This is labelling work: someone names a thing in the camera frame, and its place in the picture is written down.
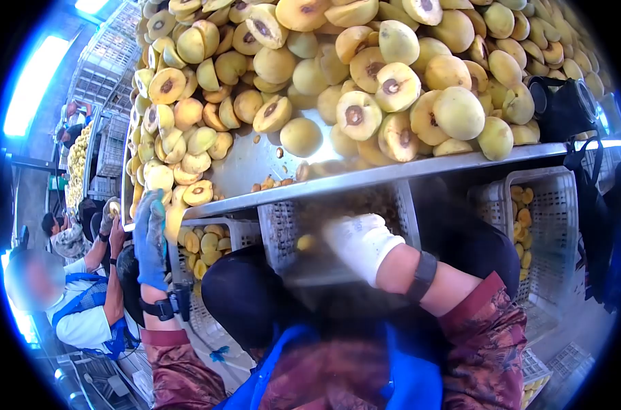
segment metal table edge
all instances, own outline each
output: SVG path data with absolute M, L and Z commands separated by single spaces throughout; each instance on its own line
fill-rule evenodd
M 585 141 L 575 141 L 575 148 L 580 149 L 584 143 Z M 621 146 L 621 139 L 602 140 L 602 145 L 604 147 Z M 589 143 L 586 149 L 597 149 L 597 142 L 593 141 Z M 185 211 L 183 219 L 207 218 L 240 209 L 258 207 L 259 205 L 265 205 L 267 203 L 314 195 L 316 193 L 339 192 L 399 179 L 413 178 L 415 176 L 431 175 L 452 170 L 485 168 L 505 163 L 547 158 L 555 155 L 564 155 L 566 152 L 567 147 L 565 143 L 552 142 L 514 147 L 510 156 L 502 161 L 489 161 L 481 152 L 468 152 L 458 155 L 427 158 L 420 161 L 328 176 L 285 187 L 226 198 L 225 200 L 188 208 Z M 133 228 L 134 224 L 124 226 L 126 232 L 130 232 Z

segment white shirt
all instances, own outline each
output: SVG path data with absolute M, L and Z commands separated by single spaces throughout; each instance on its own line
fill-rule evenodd
M 85 260 L 80 258 L 74 263 L 64 267 L 67 275 L 86 273 L 87 267 Z M 46 316 L 51 325 L 53 324 L 53 316 L 55 313 L 64 308 L 72 299 L 80 295 L 91 287 L 93 283 L 89 281 L 74 281 L 66 283 L 64 286 L 64 294 L 53 306 L 46 309 Z M 139 328 L 137 323 L 128 314 L 126 309 L 123 310 L 123 316 L 126 319 L 128 330 L 135 339 L 139 339 Z M 103 311 L 103 306 L 97 306 L 66 315 L 60 319 L 58 328 L 55 329 L 58 339 L 63 343 L 70 344 L 81 349 L 98 349 L 103 353 L 109 353 L 109 349 L 103 345 L 103 342 L 110 340 L 112 337 L 109 330 L 108 318 Z

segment gloved hand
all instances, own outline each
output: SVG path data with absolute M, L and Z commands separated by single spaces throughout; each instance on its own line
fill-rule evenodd
M 378 287 L 377 271 L 383 258 L 406 243 L 403 237 L 391 234 L 385 220 L 376 214 L 331 220 L 322 227 L 322 236 L 338 258 L 374 288 Z
M 158 189 L 147 192 L 140 201 L 135 212 L 133 242 L 140 269 L 137 282 L 167 291 L 167 246 L 163 236 L 165 207 L 162 197 L 163 191 Z
M 116 196 L 110 198 L 105 205 L 103 205 L 103 218 L 101 219 L 101 226 L 98 231 L 101 234 L 109 235 L 112 230 L 112 221 L 114 218 L 109 214 L 109 204 L 110 202 L 119 202 L 119 199 Z

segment black sleeve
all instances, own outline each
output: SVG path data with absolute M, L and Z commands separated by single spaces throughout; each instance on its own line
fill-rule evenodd
M 76 124 L 76 125 L 73 125 L 67 128 L 66 132 L 69 133 L 69 135 L 71 136 L 70 141 L 75 142 L 76 138 L 78 138 L 80 134 L 83 132 L 83 128 L 85 128 L 85 124 Z

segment black wristband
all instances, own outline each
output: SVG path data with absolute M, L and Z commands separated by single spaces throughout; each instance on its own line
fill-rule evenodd
M 429 252 L 422 251 L 420 262 L 415 270 L 415 279 L 406 292 L 406 297 L 415 303 L 419 303 L 427 293 L 436 277 L 437 260 Z

